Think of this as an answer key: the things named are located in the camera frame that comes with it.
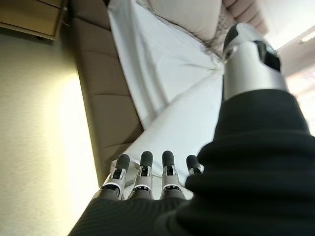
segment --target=pillow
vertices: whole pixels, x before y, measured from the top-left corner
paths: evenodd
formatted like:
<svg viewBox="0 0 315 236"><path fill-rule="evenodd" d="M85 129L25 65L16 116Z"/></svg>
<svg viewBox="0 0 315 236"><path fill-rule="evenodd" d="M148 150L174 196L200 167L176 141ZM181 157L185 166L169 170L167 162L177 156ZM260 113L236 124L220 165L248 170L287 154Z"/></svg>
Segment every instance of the pillow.
<svg viewBox="0 0 315 236"><path fill-rule="evenodd" d="M152 12L207 41L214 37L221 0L148 0Z"/></svg>
<svg viewBox="0 0 315 236"><path fill-rule="evenodd" d="M206 48L210 50L210 52L215 53L218 57L223 58L223 45L225 37L230 28L235 24L236 21L231 13L229 13L225 6L222 5L215 36L211 40L204 41Z"/></svg>

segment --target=robotic finger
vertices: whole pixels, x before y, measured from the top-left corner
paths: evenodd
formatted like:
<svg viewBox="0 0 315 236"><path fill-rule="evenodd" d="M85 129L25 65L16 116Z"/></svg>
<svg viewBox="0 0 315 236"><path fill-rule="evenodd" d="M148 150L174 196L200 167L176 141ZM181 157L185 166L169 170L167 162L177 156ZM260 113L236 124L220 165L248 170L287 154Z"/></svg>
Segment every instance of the robotic finger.
<svg viewBox="0 0 315 236"><path fill-rule="evenodd" d="M153 199L152 197L152 162L153 155L145 151L141 155L138 175L134 182L134 187L128 199L144 198Z"/></svg>
<svg viewBox="0 0 315 236"><path fill-rule="evenodd" d="M162 194L160 199L180 198L186 199L181 191L174 164L174 155L171 151L165 151L162 155L163 175L162 175Z"/></svg>

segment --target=wrinkled white sheet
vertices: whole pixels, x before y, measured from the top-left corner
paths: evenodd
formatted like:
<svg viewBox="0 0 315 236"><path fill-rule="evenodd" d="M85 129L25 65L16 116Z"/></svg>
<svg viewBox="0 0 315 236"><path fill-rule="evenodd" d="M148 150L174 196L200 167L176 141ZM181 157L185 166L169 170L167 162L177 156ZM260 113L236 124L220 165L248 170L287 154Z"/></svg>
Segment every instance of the wrinkled white sheet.
<svg viewBox="0 0 315 236"><path fill-rule="evenodd" d="M110 1L109 17L126 81L146 130L179 94L213 70L215 55L184 32L165 24L136 0Z"/></svg>
<svg viewBox="0 0 315 236"><path fill-rule="evenodd" d="M135 0L109 5L111 28L132 99L145 132L125 151L139 164L154 155L153 174L162 175L162 153L170 150L180 182L186 157L213 138L221 105L223 64L203 45L161 22Z"/></svg>

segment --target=black ribbed fabric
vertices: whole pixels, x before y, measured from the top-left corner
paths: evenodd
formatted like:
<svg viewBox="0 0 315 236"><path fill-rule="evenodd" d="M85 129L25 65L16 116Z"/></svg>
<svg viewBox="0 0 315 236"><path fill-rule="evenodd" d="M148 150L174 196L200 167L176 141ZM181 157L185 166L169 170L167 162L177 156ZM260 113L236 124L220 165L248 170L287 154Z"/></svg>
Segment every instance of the black ribbed fabric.
<svg viewBox="0 0 315 236"><path fill-rule="evenodd" d="M156 219L174 210L183 201L133 199L92 200L69 235L71 236L149 236Z"/></svg>

